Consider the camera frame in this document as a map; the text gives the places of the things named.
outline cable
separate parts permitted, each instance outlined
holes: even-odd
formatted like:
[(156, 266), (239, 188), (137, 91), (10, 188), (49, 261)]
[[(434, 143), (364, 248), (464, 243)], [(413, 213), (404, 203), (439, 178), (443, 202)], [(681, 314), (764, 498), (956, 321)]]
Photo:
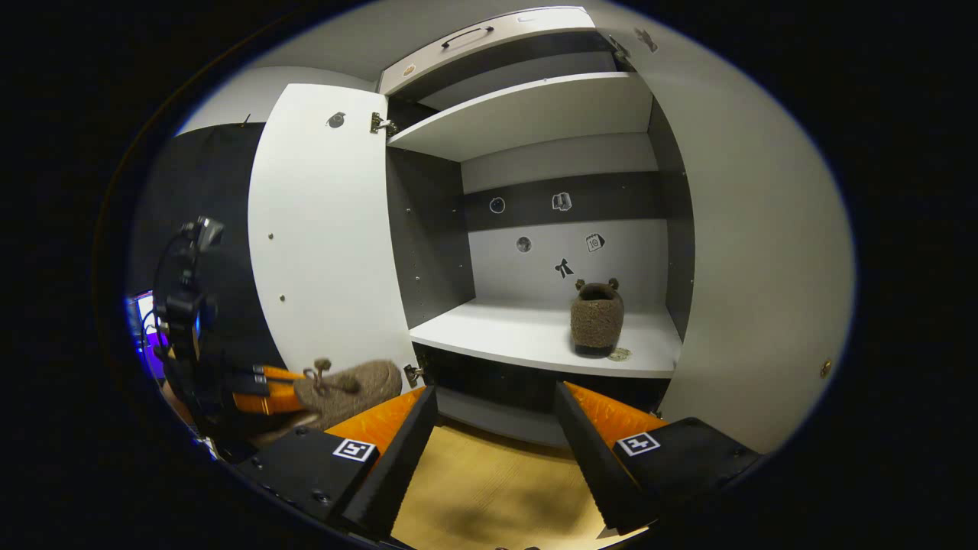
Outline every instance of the cable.
[(146, 358), (146, 342), (147, 342), (147, 338), (146, 338), (146, 318), (149, 317), (150, 315), (153, 315), (153, 310), (152, 309), (150, 309), (149, 311), (147, 311), (146, 312), (146, 315), (143, 315), (143, 322), (141, 322), (139, 324), (140, 327), (142, 327), (140, 329), (140, 331), (139, 331), (139, 349), (140, 349), (140, 354), (143, 356), (143, 366), (146, 367), (146, 371), (147, 372), (151, 372), (151, 369), (150, 369), (150, 360)]
[(156, 272), (153, 274), (153, 322), (156, 323), (156, 337), (159, 339), (159, 346), (163, 350), (163, 354), (169, 353), (170, 342), (167, 341), (166, 347), (163, 346), (163, 331), (159, 329), (159, 271), (163, 267), (163, 263), (166, 261), (166, 253), (169, 252), (170, 247), (173, 243), (176, 243), (180, 239), (186, 239), (187, 237), (181, 231), (180, 233), (173, 236), (166, 246), (163, 247), (163, 253), (159, 255), (159, 261), (156, 263)]

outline door handle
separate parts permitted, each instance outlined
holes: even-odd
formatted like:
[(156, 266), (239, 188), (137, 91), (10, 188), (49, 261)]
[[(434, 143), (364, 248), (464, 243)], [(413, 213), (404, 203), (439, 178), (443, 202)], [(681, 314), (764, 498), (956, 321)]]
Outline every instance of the door handle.
[(476, 32), (477, 30), (485, 30), (486, 32), (492, 32), (493, 28), (491, 26), (479, 26), (479, 27), (476, 27), (476, 28), (467, 30), (467, 31), (463, 32), (462, 34), (456, 34), (455, 36), (452, 36), (448, 40), (445, 40), (445, 43), (442, 44), (441, 47), (442, 48), (447, 48), (448, 47), (448, 43), (451, 42), (452, 40), (455, 40), (456, 38), (465, 36), (466, 34), (469, 34), (470, 32)]

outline orange part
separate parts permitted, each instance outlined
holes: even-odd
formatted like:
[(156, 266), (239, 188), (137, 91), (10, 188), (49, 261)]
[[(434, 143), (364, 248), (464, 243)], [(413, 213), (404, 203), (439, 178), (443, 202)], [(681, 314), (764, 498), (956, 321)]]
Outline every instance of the orange part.
[[(265, 367), (264, 374), (267, 378), (287, 380), (303, 378), (300, 374), (276, 367)], [(270, 381), (268, 383), (268, 391), (269, 395), (267, 396), (233, 393), (232, 397), (235, 399), (235, 406), (238, 407), (238, 410), (247, 413), (273, 415), (300, 411), (305, 408), (299, 403), (298, 397), (295, 396), (295, 388), (292, 384)]]
[(380, 405), (329, 428), (326, 433), (373, 443), (380, 453), (379, 459), (394, 440), (404, 420), (408, 418), (408, 413), (418, 402), (422, 391), (424, 388), (418, 388), (393, 399), (387, 399)]
[(649, 432), (669, 424), (596, 391), (581, 388), (569, 382), (564, 382), (564, 384), (567, 385), (571, 395), (577, 400), (577, 404), (587, 415), (595, 429), (598, 430), (601, 439), (604, 440), (604, 444), (609, 449), (614, 447), (614, 443), (618, 439), (641, 432)]

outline brown fuzzy slipper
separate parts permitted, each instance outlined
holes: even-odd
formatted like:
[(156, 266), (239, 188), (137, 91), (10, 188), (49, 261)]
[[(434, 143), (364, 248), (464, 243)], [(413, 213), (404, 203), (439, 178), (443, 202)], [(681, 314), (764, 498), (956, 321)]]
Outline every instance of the brown fuzzy slipper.
[(379, 360), (324, 376), (318, 387), (315, 380), (308, 378), (292, 385), (299, 403), (319, 413), (319, 418), (303, 426), (323, 431), (400, 395), (401, 384), (401, 373), (394, 363)]

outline cabinet door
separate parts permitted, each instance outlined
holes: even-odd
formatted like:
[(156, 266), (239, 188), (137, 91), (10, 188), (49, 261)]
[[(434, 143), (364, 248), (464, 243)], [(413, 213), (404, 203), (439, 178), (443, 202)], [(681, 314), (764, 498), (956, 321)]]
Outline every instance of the cabinet door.
[[(268, 117), (248, 191), (248, 242), (265, 320), (286, 366), (417, 366), (387, 218), (380, 94), (290, 84)], [(404, 381), (404, 390), (408, 390)]]

